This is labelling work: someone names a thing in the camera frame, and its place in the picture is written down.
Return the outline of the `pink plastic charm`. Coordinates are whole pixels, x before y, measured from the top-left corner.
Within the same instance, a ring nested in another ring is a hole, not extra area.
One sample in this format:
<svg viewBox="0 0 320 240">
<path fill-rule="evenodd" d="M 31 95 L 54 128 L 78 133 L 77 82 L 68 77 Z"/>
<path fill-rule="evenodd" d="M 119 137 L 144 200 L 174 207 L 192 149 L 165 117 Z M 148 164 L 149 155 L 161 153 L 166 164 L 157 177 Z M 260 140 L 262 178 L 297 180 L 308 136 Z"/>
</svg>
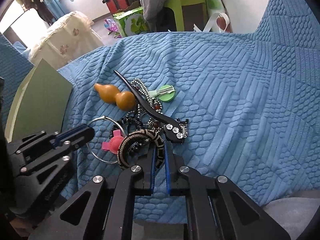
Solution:
<svg viewBox="0 0 320 240">
<path fill-rule="evenodd" d="M 119 129 L 114 130 L 112 135 L 113 137 L 109 141 L 102 143 L 101 149 L 103 151 L 110 151 L 113 154 L 117 154 L 124 137 Z"/>
</svg>

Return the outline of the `orange gourd pendant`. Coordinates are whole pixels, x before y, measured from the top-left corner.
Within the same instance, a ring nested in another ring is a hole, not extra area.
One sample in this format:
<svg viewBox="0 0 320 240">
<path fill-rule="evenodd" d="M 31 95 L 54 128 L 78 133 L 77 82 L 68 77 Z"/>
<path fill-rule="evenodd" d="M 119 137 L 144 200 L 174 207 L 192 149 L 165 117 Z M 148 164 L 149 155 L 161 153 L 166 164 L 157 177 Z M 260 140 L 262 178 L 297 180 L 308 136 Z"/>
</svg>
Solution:
<svg viewBox="0 0 320 240">
<path fill-rule="evenodd" d="M 102 85 L 95 83 L 94 89 L 97 91 L 103 102 L 114 104 L 122 111 L 130 111 L 134 109 L 136 105 L 136 98 L 132 92 L 121 92 L 114 85 Z"/>
</svg>

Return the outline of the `woven black tan bangle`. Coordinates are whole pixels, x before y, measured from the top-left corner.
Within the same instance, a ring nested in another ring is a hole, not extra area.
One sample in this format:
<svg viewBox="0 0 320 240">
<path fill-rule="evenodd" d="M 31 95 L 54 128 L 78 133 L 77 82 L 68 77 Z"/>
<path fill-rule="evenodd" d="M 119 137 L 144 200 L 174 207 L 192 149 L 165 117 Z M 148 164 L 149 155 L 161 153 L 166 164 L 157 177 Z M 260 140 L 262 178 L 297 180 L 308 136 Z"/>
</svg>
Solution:
<svg viewBox="0 0 320 240">
<path fill-rule="evenodd" d="M 117 152 L 119 167 L 123 170 L 130 168 L 131 165 L 127 160 L 127 156 L 134 155 L 148 143 L 152 143 L 155 146 L 155 166 L 156 168 L 160 168 L 164 161 L 164 141 L 157 132 L 150 129 L 134 131 L 124 138 Z"/>
</svg>

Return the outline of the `black rhinestone hair clip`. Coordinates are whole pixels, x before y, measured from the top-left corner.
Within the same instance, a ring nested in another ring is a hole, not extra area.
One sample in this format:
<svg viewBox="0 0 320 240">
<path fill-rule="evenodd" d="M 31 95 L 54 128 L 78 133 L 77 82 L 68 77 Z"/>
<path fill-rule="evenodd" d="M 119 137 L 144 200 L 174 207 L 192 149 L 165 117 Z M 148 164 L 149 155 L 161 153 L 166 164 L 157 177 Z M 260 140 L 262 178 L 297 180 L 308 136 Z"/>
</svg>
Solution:
<svg viewBox="0 0 320 240">
<path fill-rule="evenodd" d="M 142 97 L 140 92 L 125 79 L 118 71 L 113 71 L 116 76 L 118 76 L 123 83 L 128 87 L 130 92 L 133 93 L 138 103 L 142 106 L 142 108 L 148 113 L 149 116 L 153 117 L 154 119 L 160 121 L 161 123 L 165 124 L 163 127 L 163 132 L 166 139 L 172 143 L 176 144 L 183 144 L 184 143 L 184 135 L 183 129 L 175 119 L 168 117 L 164 114 L 158 113 L 154 110 L 149 103 Z"/>
</svg>

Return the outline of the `green round pendant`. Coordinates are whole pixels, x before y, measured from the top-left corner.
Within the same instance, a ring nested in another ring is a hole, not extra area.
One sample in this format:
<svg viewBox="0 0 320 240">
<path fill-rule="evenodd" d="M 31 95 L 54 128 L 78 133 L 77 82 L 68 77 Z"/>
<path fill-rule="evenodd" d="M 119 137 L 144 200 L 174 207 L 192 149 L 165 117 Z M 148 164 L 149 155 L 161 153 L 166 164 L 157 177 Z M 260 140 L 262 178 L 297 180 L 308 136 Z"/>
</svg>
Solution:
<svg viewBox="0 0 320 240">
<path fill-rule="evenodd" d="M 172 85 L 163 85 L 158 90 L 150 90 L 149 96 L 151 98 L 158 98 L 163 102 L 171 101 L 176 94 L 176 90 Z"/>
</svg>

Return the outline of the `green cardboard box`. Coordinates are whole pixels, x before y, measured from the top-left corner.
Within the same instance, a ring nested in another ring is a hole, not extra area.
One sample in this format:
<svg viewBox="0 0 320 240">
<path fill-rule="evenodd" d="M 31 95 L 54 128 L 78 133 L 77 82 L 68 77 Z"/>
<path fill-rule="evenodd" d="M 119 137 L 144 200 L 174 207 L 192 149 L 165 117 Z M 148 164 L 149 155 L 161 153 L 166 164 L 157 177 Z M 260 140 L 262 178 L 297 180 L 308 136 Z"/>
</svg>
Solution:
<svg viewBox="0 0 320 240">
<path fill-rule="evenodd" d="M 59 132 L 73 85 L 42 59 L 19 85 L 5 126 L 8 142 L 45 131 Z"/>
</svg>

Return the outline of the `cream lace covered table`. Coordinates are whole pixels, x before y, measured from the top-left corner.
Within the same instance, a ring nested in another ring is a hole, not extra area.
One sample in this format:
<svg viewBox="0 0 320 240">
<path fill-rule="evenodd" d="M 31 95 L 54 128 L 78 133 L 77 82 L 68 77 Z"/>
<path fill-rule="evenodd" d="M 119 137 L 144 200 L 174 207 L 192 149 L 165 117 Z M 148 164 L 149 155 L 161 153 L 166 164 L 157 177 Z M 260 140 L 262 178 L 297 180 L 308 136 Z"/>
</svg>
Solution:
<svg viewBox="0 0 320 240">
<path fill-rule="evenodd" d="M 103 46 L 101 37 L 92 29 L 93 24 L 80 11 L 62 16 L 30 47 L 28 60 L 37 65 L 44 59 L 54 69 L 59 69 Z"/>
</svg>

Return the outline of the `blue textured chair cover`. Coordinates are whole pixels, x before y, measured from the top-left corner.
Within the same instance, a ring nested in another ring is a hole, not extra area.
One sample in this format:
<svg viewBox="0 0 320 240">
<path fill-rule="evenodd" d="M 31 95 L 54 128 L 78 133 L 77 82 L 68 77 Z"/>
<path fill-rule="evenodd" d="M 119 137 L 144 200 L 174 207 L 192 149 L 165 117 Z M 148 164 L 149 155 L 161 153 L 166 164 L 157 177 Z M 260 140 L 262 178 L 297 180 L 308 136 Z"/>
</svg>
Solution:
<svg viewBox="0 0 320 240">
<path fill-rule="evenodd" d="M 230 178 L 257 204 L 319 188 L 319 22 L 305 0 L 269 0 L 250 34 L 170 32 L 123 38 L 59 69 L 73 86 L 63 129 L 116 106 L 93 86 L 117 77 L 175 87 L 164 113 L 188 120 L 175 146 L 201 174 Z"/>
</svg>

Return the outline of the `purple patterned cloth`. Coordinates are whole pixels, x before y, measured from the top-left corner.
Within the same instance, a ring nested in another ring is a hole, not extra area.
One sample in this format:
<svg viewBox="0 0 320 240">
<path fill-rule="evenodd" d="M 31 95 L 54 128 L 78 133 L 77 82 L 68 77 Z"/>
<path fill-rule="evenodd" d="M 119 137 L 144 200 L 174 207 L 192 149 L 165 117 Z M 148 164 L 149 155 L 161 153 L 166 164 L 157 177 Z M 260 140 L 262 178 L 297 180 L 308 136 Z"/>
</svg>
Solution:
<svg viewBox="0 0 320 240">
<path fill-rule="evenodd" d="M 108 30 L 109 34 L 114 33 L 114 38 L 121 38 L 116 22 L 113 19 L 106 18 L 104 20 L 104 27 Z"/>
</svg>

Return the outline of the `green printed carton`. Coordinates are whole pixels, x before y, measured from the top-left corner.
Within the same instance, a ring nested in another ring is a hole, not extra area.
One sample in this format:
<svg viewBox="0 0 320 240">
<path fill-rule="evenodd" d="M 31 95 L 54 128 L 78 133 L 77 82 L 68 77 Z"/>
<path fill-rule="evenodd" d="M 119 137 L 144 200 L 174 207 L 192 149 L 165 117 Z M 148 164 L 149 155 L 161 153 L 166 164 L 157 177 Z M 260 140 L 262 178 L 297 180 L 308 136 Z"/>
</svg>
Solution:
<svg viewBox="0 0 320 240">
<path fill-rule="evenodd" d="M 146 34 L 150 32 L 148 23 L 143 17 L 143 7 L 137 7 L 127 12 L 113 14 L 121 37 Z"/>
</svg>

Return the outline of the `red suitcase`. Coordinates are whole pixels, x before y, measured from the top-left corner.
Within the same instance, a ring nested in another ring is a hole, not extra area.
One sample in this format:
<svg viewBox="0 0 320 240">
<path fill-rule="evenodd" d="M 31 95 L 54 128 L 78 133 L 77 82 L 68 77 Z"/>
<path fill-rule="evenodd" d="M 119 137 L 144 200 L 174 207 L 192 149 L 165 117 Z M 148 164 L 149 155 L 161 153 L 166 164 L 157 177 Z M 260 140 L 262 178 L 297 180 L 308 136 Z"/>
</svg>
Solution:
<svg viewBox="0 0 320 240">
<path fill-rule="evenodd" d="M 107 6 L 112 15 L 120 12 L 127 12 L 139 7 L 139 3 L 137 1 L 129 4 L 127 0 L 103 0 L 102 3 Z"/>
</svg>

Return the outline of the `green plastic stool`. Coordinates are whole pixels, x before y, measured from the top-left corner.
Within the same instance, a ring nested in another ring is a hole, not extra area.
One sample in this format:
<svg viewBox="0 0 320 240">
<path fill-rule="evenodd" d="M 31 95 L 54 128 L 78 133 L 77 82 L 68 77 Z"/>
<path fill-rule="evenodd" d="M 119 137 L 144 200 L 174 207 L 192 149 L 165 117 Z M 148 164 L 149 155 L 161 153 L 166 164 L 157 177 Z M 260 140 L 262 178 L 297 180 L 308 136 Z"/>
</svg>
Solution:
<svg viewBox="0 0 320 240">
<path fill-rule="evenodd" d="M 172 11 L 175 31 L 203 29 L 208 21 L 206 0 L 167 0 L 164 8 Z"/>
</svg>

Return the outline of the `floral rolled mat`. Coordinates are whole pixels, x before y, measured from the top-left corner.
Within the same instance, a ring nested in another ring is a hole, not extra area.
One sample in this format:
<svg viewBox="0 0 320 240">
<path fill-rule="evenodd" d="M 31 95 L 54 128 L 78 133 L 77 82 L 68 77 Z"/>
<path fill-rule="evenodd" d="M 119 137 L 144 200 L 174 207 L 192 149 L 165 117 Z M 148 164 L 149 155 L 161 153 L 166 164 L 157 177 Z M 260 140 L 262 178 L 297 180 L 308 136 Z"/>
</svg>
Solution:
<svg viewBox="0 0 320 240">
<path fill-rule="evenodd" d="M 209 18 L 210 16 L 212 16 L 212 14 L 216 12 L 223 12 L 227 14 L 225 5 L 222 0 L 206 0 L 206 6 L 207 6 L 207 12 L 208 12 Z M 218 20 L 218 25 L 223 28 L 225 26 L 225 23 L 223 22 L 223 20 Z M 229 24 L 225 33 L 231 33 L 231 32 L 232 32 L 232 28 L 231 28 L 231 24 Z"/>
</svg>

